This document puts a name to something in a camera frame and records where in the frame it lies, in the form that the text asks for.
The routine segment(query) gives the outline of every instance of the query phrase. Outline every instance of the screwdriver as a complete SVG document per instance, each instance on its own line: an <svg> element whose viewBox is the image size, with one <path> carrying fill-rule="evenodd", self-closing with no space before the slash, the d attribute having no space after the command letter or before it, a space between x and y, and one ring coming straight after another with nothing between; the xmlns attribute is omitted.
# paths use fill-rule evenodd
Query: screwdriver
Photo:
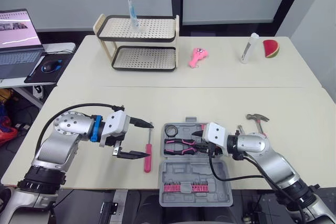
<svg viewBox="0 0 336 224"><path fill-rule="evenodd" d="M152 129L149 129L149 137L148 137L148 144L146 145L146 153L149 154L149 156L145 157L145 163L144 163L144 171L145 173L149 173L152 169L152 144L151 144L151 133Z"/></svg>

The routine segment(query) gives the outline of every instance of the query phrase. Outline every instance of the desk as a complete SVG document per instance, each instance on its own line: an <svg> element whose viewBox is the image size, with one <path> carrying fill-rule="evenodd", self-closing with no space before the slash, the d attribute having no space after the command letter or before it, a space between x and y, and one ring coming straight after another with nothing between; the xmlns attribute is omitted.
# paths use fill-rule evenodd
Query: desk
<svg viewBox="0 0 336 224"><path fill-rule="evenodd" d="M58 86L102 87L321 87L287 37L277 37L279 54L266 59L260 42L244 65L239 61L248 37L180 37L180 63L173 72L118 71L96 36L86 36L58 81ZM193 48L203 47L209 57L198 68L187 63Z"/></svg>
<svg viewBox="0 0 336 224"><path fill-rule="evenodd" d="M247 113L260 113L270 121L263 124L273 148L281 153L308 184L336 186L335 104L323 88L129 88L55 87L38 114L1 182L16 185L30 167L38 136L46 121L70 105L99 102L124 104L128 115L152 121L152 171L143 171L143 159L112 157L112 148L81 142L67 173L65 188L155 189L158 188L161 133L164 123L184 122L196 116L199 122L217 122L235 132L241 124L245 132L256 132ZM78 109L86 114L111 113L107 108ZM49 136L51 128L45 134ZM124 151L144 151L148 129L129 127L122 143ZM246 161L224 157L230 177L259 174ZM263 179L232 182L233 189L269 189Z"/></svg>
<svg viewBox="0 0 336 224"><path fill-rule="evenodd" d="M54 43L54 44L43 44L45 52L57 52L57 51L74 51L76 48L75 43ZM40 64L43 57L37 62L35 68ZM26 77L20 78L10 78L10 79L0 79L0 89L5 88L13 88L16 92L21 94L24 98L30 101L32 104L41 108L43 103L35 98L31 93L29 93L26 89L22 89L22 87L31 87L31 86L38 86L38 85L51 85L54 84L53 82L41 82L41 83L25 83Z"/></svg>

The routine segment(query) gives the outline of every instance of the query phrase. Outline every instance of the hammer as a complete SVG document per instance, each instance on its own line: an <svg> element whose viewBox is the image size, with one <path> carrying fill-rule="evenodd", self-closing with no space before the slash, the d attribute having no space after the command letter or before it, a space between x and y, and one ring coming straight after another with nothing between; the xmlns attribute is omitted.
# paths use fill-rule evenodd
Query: hammer
<svg viewBox="0 0 336 224"><path fill-rule="evenodd" d="M265 116L263 116L263 115L260 115L260 114L253 114L253 115L251 115L251 114L247 114L247 115L246 115L246 119L247 119L247 120L251 120L251 119L255 120L255 121L256 121L256 124L257 124L257 128L258 128L259 133L261 133L262 135L264 135L263 127L261 127L260 120L263 120L263 121L265 121L265 122L268 122L269 119L268 119L267 117L265 117Z"/></svg>

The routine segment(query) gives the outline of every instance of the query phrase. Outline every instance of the red bag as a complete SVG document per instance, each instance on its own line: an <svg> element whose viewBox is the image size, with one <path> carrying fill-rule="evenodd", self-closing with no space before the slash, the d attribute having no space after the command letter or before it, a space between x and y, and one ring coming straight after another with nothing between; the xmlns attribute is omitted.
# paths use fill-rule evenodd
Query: red bag
<svg viewBox="0 0 336 224"><path fill-rule="evenodd" d="M10 118L0 116L0 146L17 136L17 129L11 127Z"/></svg>

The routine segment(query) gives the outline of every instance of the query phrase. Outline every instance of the mouse pad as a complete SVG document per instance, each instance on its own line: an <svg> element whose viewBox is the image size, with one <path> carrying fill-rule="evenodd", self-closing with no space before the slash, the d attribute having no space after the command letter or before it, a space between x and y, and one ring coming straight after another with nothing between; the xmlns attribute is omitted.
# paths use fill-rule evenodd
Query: mouse pad
<svg viewBox="0 0 336 224"><path fill-rule="evenodd" d="M65 68L68 66L73 54L48 54L36 67L34 72L27 76L25 83L38 83L38 82L57 82L64 72ZM47 61L50 60L62 60L60 63L60 68L52 73L44 73L41 68Z"/></svg>

